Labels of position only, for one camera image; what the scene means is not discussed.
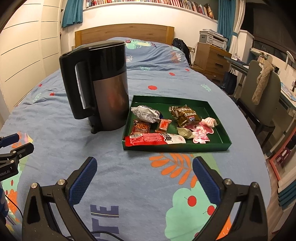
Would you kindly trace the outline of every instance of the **power outlet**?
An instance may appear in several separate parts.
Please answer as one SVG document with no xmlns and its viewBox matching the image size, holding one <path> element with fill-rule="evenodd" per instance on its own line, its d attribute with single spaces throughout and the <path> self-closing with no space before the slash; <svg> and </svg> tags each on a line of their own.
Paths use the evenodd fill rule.
<svg viewBox="0 0 296 241">
<path fill-rule="evenodd" d="M 188 48 L 191 53 L 195 53 L 195 48 L 192 48 L 192 47 L 188 47 Z"/>
</svg>

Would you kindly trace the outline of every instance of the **white desk lamp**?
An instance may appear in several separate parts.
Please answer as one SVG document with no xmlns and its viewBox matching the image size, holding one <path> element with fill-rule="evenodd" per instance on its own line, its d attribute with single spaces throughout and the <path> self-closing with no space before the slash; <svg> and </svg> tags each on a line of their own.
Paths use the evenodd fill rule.
<svg viewBox="0 0 296 241">
<path fill-rule="evenodd" d="M 287 51 L 286 53 L 287 53 L 287 59 L 286 59 L 285 70 L 286 70 L 287 67 L 288 67 L 288 60 L 289 60 L 289 59 L 291 59 L 291 61 L 292 61 L 293 63 L 295 63 L 295 60 L 294 60 L 293 56 L 291 55 L 291 53 L 290 53 L 289 51 Z"/>
</svg>

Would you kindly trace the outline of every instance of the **wooden headboard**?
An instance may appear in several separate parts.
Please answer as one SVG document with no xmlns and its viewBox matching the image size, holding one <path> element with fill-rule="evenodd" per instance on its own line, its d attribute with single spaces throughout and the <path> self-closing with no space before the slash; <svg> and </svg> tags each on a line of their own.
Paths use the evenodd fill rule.
<svg viewBox="0 0 296 241">
<path fill-rule="evenodd" d="M 174 27 L 144 23 L 124 23 L 87 28 L 75 32 L 75 47 L 114 37 L 127 37 L 172 45 Z"/>
</svg>

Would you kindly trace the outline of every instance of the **wooden dresser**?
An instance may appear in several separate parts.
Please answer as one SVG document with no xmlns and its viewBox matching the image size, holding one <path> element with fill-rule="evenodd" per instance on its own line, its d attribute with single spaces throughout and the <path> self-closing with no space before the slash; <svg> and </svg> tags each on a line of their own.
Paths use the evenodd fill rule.
<svg viewBox="0 0 296 241">
<path fill-rule="evenodd" d="M 229 71 L 229 63 L 224 57 L 231 58 L 231 54 L 214 45 L 198 43 L 191 68 L 219 85 L 223 81 L 224 73 Z"/>
</svg>

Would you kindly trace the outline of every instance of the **barcode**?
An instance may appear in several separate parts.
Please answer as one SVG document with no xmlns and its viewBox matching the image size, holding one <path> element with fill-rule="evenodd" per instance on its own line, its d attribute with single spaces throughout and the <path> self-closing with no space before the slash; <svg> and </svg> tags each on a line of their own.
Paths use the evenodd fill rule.
<svg viewBox="0 0 296 241">
<path fill-rule="evenodd" d="M 135 134 L 135 135 L 131 135 L 130 138 L 137 138 L 137 137 L 141 137 L 143 136 L 142 134 Z"/>
</svg>

